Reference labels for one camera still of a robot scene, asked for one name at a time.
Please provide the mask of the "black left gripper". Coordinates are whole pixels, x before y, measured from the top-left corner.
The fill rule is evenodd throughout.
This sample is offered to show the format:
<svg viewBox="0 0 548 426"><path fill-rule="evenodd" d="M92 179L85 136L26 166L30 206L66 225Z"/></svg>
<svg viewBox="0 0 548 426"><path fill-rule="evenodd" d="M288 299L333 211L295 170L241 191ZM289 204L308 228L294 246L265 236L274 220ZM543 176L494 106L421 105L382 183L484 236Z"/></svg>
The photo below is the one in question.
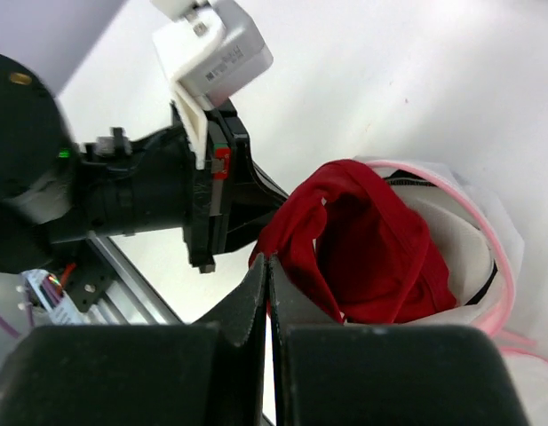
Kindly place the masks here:
<svg viewBox="0 0 548 426"><path fill-rule="evenodd" d="M238 161L238 140L230 125L239 119L227 100L208 112L203 167L181 139L187 178L183 240L189 263L201 273L216 270L214 256L255 241L289 197L252 159Z"/></svg>

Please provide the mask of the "red bra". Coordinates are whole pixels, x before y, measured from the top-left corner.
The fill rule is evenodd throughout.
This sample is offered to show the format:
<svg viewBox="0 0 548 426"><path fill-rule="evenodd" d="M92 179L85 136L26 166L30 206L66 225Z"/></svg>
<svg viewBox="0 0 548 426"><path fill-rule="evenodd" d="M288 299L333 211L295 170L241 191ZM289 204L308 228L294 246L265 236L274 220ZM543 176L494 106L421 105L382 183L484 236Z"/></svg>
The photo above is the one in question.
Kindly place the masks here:
<svg viewBox="0 0 548 426"><path fill-rule="evenodd" d="M367 165L321 166L277 210L251 257L277 256L338 323L407 323L456 307L426 221Z"/></svg>

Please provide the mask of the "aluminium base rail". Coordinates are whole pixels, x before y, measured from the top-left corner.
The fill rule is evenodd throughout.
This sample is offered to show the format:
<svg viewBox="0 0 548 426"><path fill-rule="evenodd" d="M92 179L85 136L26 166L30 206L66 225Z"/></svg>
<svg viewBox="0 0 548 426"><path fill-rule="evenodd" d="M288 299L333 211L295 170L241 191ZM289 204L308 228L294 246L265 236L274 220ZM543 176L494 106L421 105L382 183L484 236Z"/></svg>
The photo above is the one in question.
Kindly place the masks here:
<svg viewBox="0 0 548 426"><path fill-rule="evenodd" d="M118 325L176 325L183 321L145 279L130 259L108 237L92 237L90 244L107 261L115 277L94 308L96 318Z"/></svg>

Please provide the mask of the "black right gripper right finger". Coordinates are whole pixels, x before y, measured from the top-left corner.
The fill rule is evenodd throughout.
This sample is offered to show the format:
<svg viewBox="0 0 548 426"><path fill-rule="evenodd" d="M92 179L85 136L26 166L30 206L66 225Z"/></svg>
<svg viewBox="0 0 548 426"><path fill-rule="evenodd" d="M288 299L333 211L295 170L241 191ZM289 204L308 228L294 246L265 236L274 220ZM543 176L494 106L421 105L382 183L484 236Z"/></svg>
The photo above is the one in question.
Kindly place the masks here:
<svg viewBox="0 0 548 426"><path fill-rule="evenodd" d="M280 425L525 425L503 359L480 330L331 319L268 262Z"/></svg>

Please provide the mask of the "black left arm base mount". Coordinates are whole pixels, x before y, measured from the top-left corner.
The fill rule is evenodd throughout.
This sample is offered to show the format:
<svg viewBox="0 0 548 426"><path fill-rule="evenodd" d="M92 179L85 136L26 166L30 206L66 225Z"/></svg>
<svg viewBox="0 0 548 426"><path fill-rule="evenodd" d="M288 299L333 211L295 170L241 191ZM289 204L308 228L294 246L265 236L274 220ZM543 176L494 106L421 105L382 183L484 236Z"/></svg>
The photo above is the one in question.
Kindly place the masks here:
<svg viewBox="0 0 548 426"><path fill-rule="evenodd" d="M79 312L86 313L96 304L116 278L111 265L93 251L81 251L55 270L64 291Z"/></svg>

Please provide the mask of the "white mesh laundry bag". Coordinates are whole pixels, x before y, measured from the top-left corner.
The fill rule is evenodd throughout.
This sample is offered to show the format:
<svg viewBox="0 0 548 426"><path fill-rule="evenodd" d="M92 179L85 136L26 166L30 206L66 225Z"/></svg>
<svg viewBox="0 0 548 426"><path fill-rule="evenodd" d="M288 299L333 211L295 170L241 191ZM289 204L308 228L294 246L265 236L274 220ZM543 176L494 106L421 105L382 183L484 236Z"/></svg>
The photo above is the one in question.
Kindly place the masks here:
<svg viewBox="0 0 548 426"><path fill-rule="evenodd" d="M455 308L417 320L417 325L476 327L512 342L506 356L548 360L528 351L532 343L505 331L515 300L524 240L506 209L491 191L448 166L435 162L362 157L427 223L433 242L449 268Z"/></svg>

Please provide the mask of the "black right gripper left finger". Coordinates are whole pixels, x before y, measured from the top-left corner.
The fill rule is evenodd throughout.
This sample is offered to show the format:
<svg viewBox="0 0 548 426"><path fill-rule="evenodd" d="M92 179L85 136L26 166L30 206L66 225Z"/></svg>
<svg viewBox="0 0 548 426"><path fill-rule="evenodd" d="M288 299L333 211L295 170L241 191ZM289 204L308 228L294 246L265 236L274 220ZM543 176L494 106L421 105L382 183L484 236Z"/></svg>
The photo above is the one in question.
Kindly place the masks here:
<svg viewBox="0 0 548 426"><path fill-rule="evenodd" d="M48 326L0 372L0 425L259 425L267 263L190 325Z"/></svg>

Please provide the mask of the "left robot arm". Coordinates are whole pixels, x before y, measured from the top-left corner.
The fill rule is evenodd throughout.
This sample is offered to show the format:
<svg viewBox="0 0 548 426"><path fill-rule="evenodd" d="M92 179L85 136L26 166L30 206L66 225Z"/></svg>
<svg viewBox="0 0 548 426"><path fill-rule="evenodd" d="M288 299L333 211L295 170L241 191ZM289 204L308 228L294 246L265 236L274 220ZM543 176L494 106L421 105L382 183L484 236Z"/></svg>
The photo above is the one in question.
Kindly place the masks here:
<svg viewBox="0 0 548 426"><path fill-rule="evenodd" d="M206 273L253 242L287 195L231 103L207 117L201 161L178 114L143 138L114 128L79 146L46 85L0 54L0 272L62 266L72 241L180 228Z"/></svg>

